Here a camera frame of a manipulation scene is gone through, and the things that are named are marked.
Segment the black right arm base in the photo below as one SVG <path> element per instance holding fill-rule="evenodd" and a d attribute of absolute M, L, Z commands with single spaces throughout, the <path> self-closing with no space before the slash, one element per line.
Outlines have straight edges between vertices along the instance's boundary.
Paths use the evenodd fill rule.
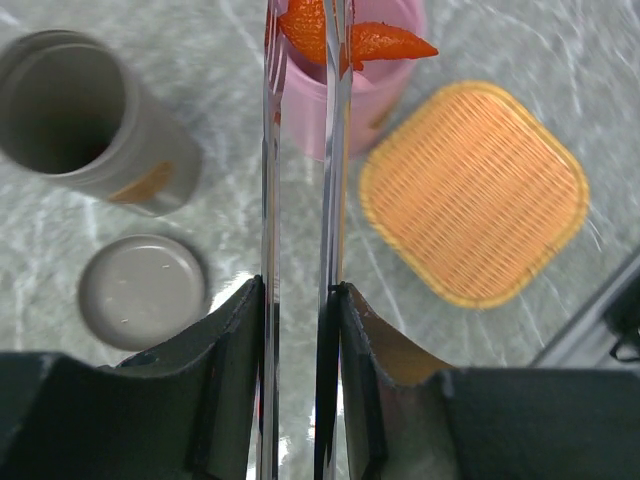
<path fill-rule="evenodd" d="M 639 295 L 617 299 L 605 312 L 604 320 L 617 340 L 609 355 L 620 363 L 639 362 Z"/>

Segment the metal serving tongs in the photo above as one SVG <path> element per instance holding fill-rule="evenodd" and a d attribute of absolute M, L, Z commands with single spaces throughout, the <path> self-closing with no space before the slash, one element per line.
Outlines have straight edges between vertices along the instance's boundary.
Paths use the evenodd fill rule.
<path fill-rule="evenodd" d="M 266 7 L 262 85 L 262 352 L 259 479 L 332 479 L 340 407 L 339 286 L 353 69 L 349 1 L 326 1 L 325 158 L 305 155 L 283 132 L 291 43 Z"/>

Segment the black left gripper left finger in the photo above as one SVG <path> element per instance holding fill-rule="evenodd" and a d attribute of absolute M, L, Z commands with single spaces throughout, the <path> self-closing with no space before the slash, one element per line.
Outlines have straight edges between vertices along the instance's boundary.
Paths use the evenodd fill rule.
<path fill-rule="evenodd" d="M 262 283 L 117 366 L 54 352 L 1 357 L 5 479 L 242 479 Z"/>

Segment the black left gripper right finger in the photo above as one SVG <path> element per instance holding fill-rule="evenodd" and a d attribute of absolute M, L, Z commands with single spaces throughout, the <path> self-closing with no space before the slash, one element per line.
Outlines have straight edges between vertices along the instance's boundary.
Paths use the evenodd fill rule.
<path fill-rule="evenodd" d="M 452 368 L 349 283 L 338 323 L 353 479 L 635 479 L 637 370 Z"/>

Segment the orange chicken wing piece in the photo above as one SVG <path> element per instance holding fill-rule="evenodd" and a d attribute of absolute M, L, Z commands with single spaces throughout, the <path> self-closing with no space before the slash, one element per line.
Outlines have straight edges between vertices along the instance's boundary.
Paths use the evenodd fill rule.
<path fill-rule="evenodd" d="M 323 1 L 290 1 L 277 25 L 307 61 L 316 65 L 327 63 Z M 351 60 L 355 71 L 363 70 L 368 61 L 419 59 L 438 54 L 436 47 L 397 26 L 368 21 L 351 27 Z"/>

